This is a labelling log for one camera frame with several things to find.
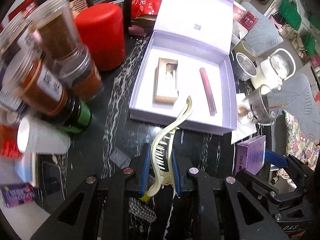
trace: purple box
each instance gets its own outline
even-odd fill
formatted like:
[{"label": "purple box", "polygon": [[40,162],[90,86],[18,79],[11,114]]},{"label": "purple box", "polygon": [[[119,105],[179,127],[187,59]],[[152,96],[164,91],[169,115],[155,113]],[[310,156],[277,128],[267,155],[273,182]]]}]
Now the purple box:
[{"label": "purple box", "polygon": [[244,142],[238,143],[236,165],[233,170],[235,176],[241,170],[256,175],[264,165],[266,152],[266,136],[259,135]]},{"label": "purple box", "polygon": [[34,189],[29,183],[0,185],[0,199],[7,208],[31,202],[35,196]]}]

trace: plastic jar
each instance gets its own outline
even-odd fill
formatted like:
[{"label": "plastic jar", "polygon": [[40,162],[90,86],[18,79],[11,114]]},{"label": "plastic jar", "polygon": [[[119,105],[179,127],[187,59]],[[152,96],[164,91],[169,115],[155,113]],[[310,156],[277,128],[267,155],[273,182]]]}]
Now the plastic jar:
[{"label": "plastic jar", "polygon": [[54,59],[69,57],[81,44],[68,0],[47,0],[30,17]]},{"label": "plastic jar", "polygon": [[100,94],[101,76],[87,46],[81,45],[70,57],[58,63],[62,67],[56,65],[53,73],[81,100],[90,100]]},{"label": "plastic jar", "polygon": [[25,113],[29,106],[17,97],[10,90],[2,87],[2,80],[5,73],[5,68],[0,70],[0,105],[2,109],[18,112],[19,114]]},{"label": "plastic jar", "polygon": [[68,99],[62,84],[31,48],[21,48],[14,56],[2,84],[28,105],[48,116],[59,114]]},{"label": "plastic jar", "polygon": [[39,58],[44,57],[44,51],[36,40],[36,29],[33,23],[18,13],[0,33],[1,67],[6,68],[21,47],[31,47]]}]

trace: white label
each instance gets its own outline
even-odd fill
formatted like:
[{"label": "white label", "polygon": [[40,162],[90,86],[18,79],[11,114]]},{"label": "white label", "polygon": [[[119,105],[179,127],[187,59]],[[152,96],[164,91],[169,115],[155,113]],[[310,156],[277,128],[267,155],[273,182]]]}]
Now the white label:
[{"label": "white label", "polygon": [[262,160],[262,165],[264,165],[264,157],[266,156],[266,141],[264,141],[264,146],[263,146],[263,160]]},{"label": "white label", "polygon": [[62,84],[45,67],[45,65],[42,66],[42,70],[38,78],[37,85],[49,97],[53,98],[57,102],[60,101],[63,90]]},{"label": "white label", "polygon": [[21,104],[21,99],[14,96],[9,90],[1,89],[0,103],[12,111],[17,111]]},{"label": "white label", "polygon": [[36,52],[36,55],[40,58],[42,55],[42,49],[39,47],[39,44],[33,37],[33,32],[30,32],[29,27],[24,31],[24,33],[20,36],[17,41],[17,44],[20,47],[24,47],[27,45],[28,47],[32,47],[33,50]]}]

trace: white kettle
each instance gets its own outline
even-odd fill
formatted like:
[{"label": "white kettle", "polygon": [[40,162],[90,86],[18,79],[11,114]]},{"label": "white kettle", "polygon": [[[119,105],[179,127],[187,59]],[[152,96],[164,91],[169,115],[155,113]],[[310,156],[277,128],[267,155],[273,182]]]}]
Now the white kettle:
[{"label": "white kettle", "polygon": [[255,89],[261,85],[267,85],[270,89],[280,90],[282,81],[292,77],[295,72],[296,63],[292,55],[286,49],[277,49],[260,63],[257,67],[257,75],[251,78],[251,82]]}]

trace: white cup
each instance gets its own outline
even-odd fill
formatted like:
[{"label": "white cup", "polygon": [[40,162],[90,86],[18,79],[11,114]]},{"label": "white cup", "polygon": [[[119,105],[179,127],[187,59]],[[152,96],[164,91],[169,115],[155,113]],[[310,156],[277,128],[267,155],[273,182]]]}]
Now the white cup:
[{"label": "white cup", "polygon": [[17,144],[21,153],[65,154],[70,142],[68,134],[45,121],[26,115],[20,122]]}]

